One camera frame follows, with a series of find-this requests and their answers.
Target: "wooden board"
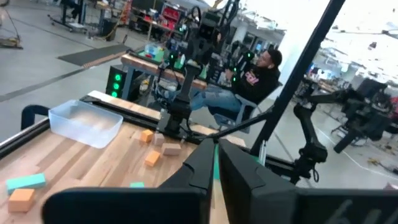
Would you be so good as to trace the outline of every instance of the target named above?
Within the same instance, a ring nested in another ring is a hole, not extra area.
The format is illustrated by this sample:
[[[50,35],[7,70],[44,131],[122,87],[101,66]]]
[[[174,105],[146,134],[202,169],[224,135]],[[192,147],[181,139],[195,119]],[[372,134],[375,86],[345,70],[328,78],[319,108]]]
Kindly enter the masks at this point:
[[[93,91],[89,95],[155,119],[158,111],[110,97]],[[196,125],[193,130],[210,134],[215,130]],[[154,167],[144,165],[151,150],[160,146],[139,140],[142,127],[124,123],[115,139],[104,149],[95,149],[82,143],[51,133],[37,136],[20,149],[0,161],[0,223],[41,223],[40,210],[52,194],[71,187],[129,187],[131,182],[144,182],[146,187],[156,187],[169,178],[196,148],[190,143],[181,144],[179,156],[160,158]],[[227,139],[244,146],[240,138]],[[169,143],[179,141],[165,138]],[[43,172],[46,187],[37,190],[35,203],[27,213],[8,213],[5,181],[7,179]],[[211,223],[228,223],[221,184],[215,180],[211,203]]]
[[[125,54],[121,57],[121,61],[124,65],[130,65],[133,66],[134,68],[138,68],[139,70],[147,71],[148,73],[151,74],[157,74],[157,65],[147,62],[143,59],[139,59],[137,57],[133,57],[129,54]],[[166,69],[164,71],[164,77],[168,78],[170,80],[174,80],[175,77],[177,77],[178,81],[182,83],[184,81],[184,76],[179,73],[179,72],[173,72],[170,69]],[[192,83],[192,86],[195,88],[199,88],[201,90],[204,90],[207,87],[207,84],[203,81],[200,80],[194,80]]]

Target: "concrete floor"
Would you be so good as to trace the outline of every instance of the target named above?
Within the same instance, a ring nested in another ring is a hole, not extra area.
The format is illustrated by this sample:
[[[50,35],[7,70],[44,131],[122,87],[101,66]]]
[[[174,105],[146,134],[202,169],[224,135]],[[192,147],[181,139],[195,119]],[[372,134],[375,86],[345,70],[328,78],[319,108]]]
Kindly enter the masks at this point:
[[[92,90],[104,91],[110,65],[119,64],[113,60],[100,66],[83,70],[76,65],[58,60],[57,57],[98,47],[117,44],[125,35],[118,30],[114,42],[88,40],[83,34],[72,34],[60,26],[51,26],[47,14],[59,14],[60,9],[42,3],[14,0],[7,10],[22,37],[24,50],[0,49],[0,141],[19,131],[20,114],[28,104],[56,106],[70,99],[79,99]],[[9,19],[4,20],[1,36],[13,35]],[[144,45],[143,36],[129,33],[126,45],[136,48]],[[64,74],[71,76],[57,80]],[[263,102],[264,110],[272,104]],[[215,125],[206,109],[195,111],[194,121],[205,126]],[[380,167],[367,164],[368,157],[382,159],[386,165],[398,164],[398,159],[387,156],[373,145],[348,147],[336,154],[332,147],[338,141],[330,131],[338,123],[322,112],[313,115],[320,141],[329,149],[328,160],[317,165],[319,183],[301,181],[301,187],[381,189],[388,182],[398,185],[398,178]],[[236,133],[251,147],[262,124],[251,128],[250,134]],[[298,119],[293,115],[292,106],[284,113],[274,135],[268,142],[267,152],[273,156],[294,160],[305,140]]]

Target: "black hoodie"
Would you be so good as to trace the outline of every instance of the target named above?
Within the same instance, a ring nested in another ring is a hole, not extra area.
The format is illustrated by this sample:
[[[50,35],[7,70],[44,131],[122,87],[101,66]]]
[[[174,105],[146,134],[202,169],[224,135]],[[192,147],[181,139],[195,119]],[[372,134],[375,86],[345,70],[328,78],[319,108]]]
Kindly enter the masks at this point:
[[[242,77],[233,79],[232,92],[259,104],[276,89],[279,83],[279,75],[278,68],[254,67]]]

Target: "floor mat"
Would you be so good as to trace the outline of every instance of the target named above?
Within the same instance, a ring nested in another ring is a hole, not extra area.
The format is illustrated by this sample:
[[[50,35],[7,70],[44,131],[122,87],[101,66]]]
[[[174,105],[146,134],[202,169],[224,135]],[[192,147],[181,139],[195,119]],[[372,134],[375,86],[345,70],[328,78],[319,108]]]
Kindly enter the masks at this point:
[[[100,49],[91,49],[70,55],[58,57],[58,59],[83,67],[92,67],[108,60],[122,56],[129,47],[118,44]]]

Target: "wooden table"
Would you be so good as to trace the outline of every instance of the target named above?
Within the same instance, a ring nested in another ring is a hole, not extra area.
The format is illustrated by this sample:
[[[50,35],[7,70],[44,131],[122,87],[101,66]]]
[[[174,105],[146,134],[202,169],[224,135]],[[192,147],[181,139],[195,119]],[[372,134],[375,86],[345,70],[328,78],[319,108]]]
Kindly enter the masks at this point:
[[[92,91],[89,95],[155,119],[160,118],[158,111],[98,91]],[[23,135],[32,128],[34,126],[12,138]],[[216,132],[200,125],[194,125],[192,129],[203,134]],[[181,155],[163,156],[155,167],[147,167],[144,165],[146,155],[151,150],[159,151],[160,147],[140,142],[141,131],[142,127],[123,123],[119,134],[106,148],[95,149],[46,130],[15,150],[0,161],[0,223],[41,223],[40,209],[45,200],[52,194],[71,187],[129,187],[131,182],[144,182],[146,187],[156,187],[178,170],[196,148],[196,145],[185,142],[181,144]],[[226,138],[244,146],[244,141],[240,138]],[[169,138],[166,141],[176,142]],[[41,172],[46,176],[47,186],[37,190],[33,208],[27,213],[8,213],[9,196],[5,181]],[[217,180],[213,184],[211,223],[228,223],[221,184]]]
[[[138,57],[135,57],[135,56],[132,56],[129,54],[123,55],[121,57],[121,61],[122,61],[123,65],[126,65],[129,67],[129,70],[127,71],[126,80],[128,80],[129,75],[132,76],[134,70],[139,70],[144,73],[151,74],[151,75],[157,75],[159,73],[156,64],[147,62],[141,58],[138,58]],[[163,76],[164,76],[164,78],[167,78],[169,80],[175,80],[175,77],[177,77],[177,79],[180,83],[183,83],[183,81],[184,81],[184,76],[181,73],[174,72],[170,69],[166,69],[164,71]],[[204,90],[207,87],[207,84],[204,81],[196,79],[193,81],[192,87]]]

